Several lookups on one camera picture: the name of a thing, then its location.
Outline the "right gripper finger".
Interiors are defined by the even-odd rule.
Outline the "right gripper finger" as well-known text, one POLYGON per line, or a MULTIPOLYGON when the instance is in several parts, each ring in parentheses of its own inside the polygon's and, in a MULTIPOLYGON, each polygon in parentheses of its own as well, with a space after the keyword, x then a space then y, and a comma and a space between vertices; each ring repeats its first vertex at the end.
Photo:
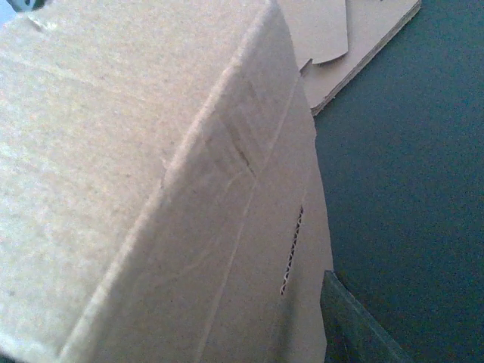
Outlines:
POLYGON ((320 297, 326 362, 412 362, 331 270, 324 272, 320 297))

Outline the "cardboard box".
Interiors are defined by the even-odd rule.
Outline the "cardboard box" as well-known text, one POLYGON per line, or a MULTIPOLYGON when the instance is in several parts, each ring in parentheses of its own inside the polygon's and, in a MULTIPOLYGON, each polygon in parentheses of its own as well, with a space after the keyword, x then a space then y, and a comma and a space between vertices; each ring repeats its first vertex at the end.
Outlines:
POLYGON ((274 1, 54 1, 1 28, 1 354, 321 362, 315 126, 274 1))

